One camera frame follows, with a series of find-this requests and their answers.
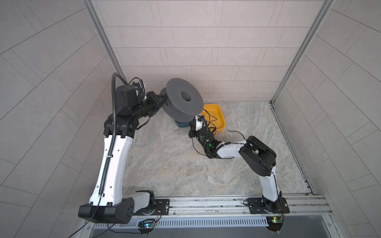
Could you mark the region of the dark grey cable spool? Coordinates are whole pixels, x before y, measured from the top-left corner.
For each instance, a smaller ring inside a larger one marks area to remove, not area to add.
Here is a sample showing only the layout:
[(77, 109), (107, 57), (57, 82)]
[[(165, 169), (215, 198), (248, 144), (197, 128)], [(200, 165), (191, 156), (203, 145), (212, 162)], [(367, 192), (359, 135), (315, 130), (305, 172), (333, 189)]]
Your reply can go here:
[(201, 94), (191, 83), (181, 78), (170, 79), (160, 95), (167, 97), (162, 109), (178, 122), (188, 123), (203, 111)]

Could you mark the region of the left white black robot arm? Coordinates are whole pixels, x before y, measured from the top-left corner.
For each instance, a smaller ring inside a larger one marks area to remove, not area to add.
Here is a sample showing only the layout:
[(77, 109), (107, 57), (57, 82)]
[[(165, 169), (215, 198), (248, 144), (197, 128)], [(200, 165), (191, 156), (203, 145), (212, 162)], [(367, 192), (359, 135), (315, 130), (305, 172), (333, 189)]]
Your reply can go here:
[(104, 123), (100, 173), (90, 201), (80, 206), (78, 216), (86, 222), (127, 224), (137, 212), (157, 210), (153, 191), (141, 190), (123, 198), (122, 183), (129, 149), (141, 128), (139, 119), (154, 116), (168, 96), (147, 92), (142, 80), (127, 83), (118, 73), (113, 73), (111, 83), (112, 114)]

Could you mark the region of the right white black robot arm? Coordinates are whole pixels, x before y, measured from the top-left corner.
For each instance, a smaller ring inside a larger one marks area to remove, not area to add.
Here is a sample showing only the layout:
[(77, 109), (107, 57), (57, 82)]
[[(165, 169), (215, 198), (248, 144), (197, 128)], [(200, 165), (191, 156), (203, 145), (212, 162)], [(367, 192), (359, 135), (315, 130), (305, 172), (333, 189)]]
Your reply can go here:
[(264, 211), (274, 214), (289, 213), (285, 198), (278, 187), (276, 180), (276, 153), (254, 136), (245, 141), (222, 142), (214, 138), (208, 127), (196, 129), (191, 127), (190, 138), (196, 138), (209, 159), (244, 159), (250, 169), (260, 177), (263, 188), (261, 198), (248, 198), (244, 205), (255, 211)]

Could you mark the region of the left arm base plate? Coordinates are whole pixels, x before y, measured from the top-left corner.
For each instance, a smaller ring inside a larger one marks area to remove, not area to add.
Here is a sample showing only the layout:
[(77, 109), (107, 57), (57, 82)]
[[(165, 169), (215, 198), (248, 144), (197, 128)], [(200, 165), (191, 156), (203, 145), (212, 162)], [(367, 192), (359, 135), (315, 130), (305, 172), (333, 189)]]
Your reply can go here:
[(155, 199), (154, 202), (150, 202), (147, 208), (142, 208), (139, 211), (135, 212), (134, 216), (157, 216), (159, 215), (168, 215), (169, 213), (169, 199)]

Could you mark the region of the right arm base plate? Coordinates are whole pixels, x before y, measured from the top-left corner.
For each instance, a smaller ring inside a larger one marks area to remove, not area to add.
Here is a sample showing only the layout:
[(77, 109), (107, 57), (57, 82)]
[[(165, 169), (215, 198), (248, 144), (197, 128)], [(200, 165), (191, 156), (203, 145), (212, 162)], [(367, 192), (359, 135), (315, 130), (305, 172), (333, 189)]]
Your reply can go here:
[(251, 214), (288, 214), (290, 209), (284, 197), (279, 197), (278, 200), (272, 202), (264, 197), (248, 198), (243, 201), (245, 206), (248, 206)]

